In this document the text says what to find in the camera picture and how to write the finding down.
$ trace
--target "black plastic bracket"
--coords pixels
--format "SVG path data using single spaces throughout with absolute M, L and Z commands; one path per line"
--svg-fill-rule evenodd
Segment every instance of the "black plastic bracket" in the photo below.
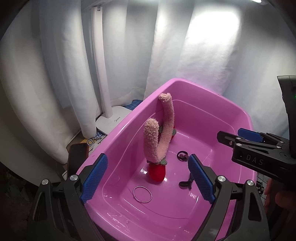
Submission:
M 269 241 L 269 228 L 264 207 L 253 181 L 232 183 L 217 176 L 207 166 L 204 172 L 215 187 L 216 200 L 192 241 L 215 241 L 225 218 L 229 201 L 236 200 L 231 224 L 225 238 L 219 241 Z
M 232 147 L 232 161 L 281 183 L 294 183 L 296 159 L 290 156 L 289 140 L 270 133 L 261 133 L 263 142 L 248 141 L 224 131 L 217 134 L 218 142 Z
M 61 183 L 41 182 L 28 220 L 28 241 L 104 241 L 80 200 L 83 180 L 97 161 L 81 171 L 82 180 L 73 175 Z
M 282 75 L 278 76 L 277 79 L 288 115 L 289 150 L 291 157 L 296 158 L 296 75 Z

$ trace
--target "white fabric backdrop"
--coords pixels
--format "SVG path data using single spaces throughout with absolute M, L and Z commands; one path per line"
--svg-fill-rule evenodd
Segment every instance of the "white fabric backdrop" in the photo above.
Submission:
M 56 100 L 42 54 L 37 1 L 24 6 L 0 41 L 0 66 L 3 88 L 24 127 L 43 150 L 66 163 L 66 146 L 79 124 L 72 108 Z
M 33 17 L 38 8 L 40 26 Z M 92 137 L 100 113 L 91 12 L 81 18 L 80 8 L 79 0 L 31 0 L 0 42 L 0 78 L 15 112 L 62 163 L 78 130 L 76 118 L 85 137 Z M 143 99 L 183 77 L 242 106 L 255 130 L 287 130 L 276 76 L 296 74 L 296 42 L 272 6 L 249 0 L 113 0 L 103 8 L 103 35 L 113 105 Z
M 61 74 L 54 82 L 66 86 L 71 105 L 84 137 L 96 135 L 95 118 L 100 114 L 99 105 L 92 85 L 89 65 L 82 31 L 80 0 L 43 0 L 40 1 L 40 30 L 46 65 L 49 72 L 60 68 Z M 47 36 L 51 35 L 48 45 Z

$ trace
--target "blue grid mat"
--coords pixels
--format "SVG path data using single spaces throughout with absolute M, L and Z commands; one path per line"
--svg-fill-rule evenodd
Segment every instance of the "blue grid mat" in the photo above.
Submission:
M 124 106 L 129 110 L 134 110 L 139 104 L 142 103 L 142 100 L 133 100 L 131 104 Z

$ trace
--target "metal screw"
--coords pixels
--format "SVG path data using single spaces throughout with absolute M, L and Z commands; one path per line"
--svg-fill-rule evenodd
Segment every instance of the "metal screw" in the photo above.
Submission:
M 48 183 L 48 180 L 47 179 L 44 179 L 44 180 L 42 180 L 42 185 L 46 185 L 47 183 Z
M 248 184 L 249 186 L 253 186 L 253 185 L 254 185 L 254 182 L 253 182 L 252 180 L 248 180 L 248 181 L 247 181 L 247 184 Z
M 70 177 L 70 180 L 71 181 L 76 181 L 78 179 L 78 176 L 77 175 L 72 175 L 71 177 Z
M 225 181 L 226 181 L 226 178 L 223 177 L 223 176 L 219 176 L 219 177 L 218 177 L 218 180 L 219 180 L 220 182 L 225 182 Z

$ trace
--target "pink plastic tub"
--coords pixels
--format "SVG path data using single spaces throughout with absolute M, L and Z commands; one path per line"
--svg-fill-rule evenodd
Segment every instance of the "pink plastic tub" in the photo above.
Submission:
M 163 109 L 158 96 L 167 92 L 173 98 L 177 134 L 166 156 L 165 180 L 155 183 L 147 175 L 143 125 L 150 117 L 161 124 Z M 251 120 L 231 101 L 184 79 L 168 81 L 133 110 L 79 169 L 78 173 L 93 164 L 101 153 L 108 157 L 107 171 L 93 198 L 85 204 L 90 217 L 120 241 L 191 240 L 210 204 L 195 182 L 191 190 L 179 187 L 180 181 L 188 180 L 189 170 L 176 155 L 181 150 L 195 153 L 204 165 L 231 182 L 255 181 L 256 173 L 232 162 L 232 149 L 216 138 L 219 131 L 237 134 L 239 128 L 252 130 Z M 151 191 L 151 202 L 139 203 L 133 198 L 133 189 L 139 185 Z M 136 189 L 135 194 L 140 200 L 150 199 L 144 189 Z M 226 234 L 234 204 L 229 204 L 217 239 Z

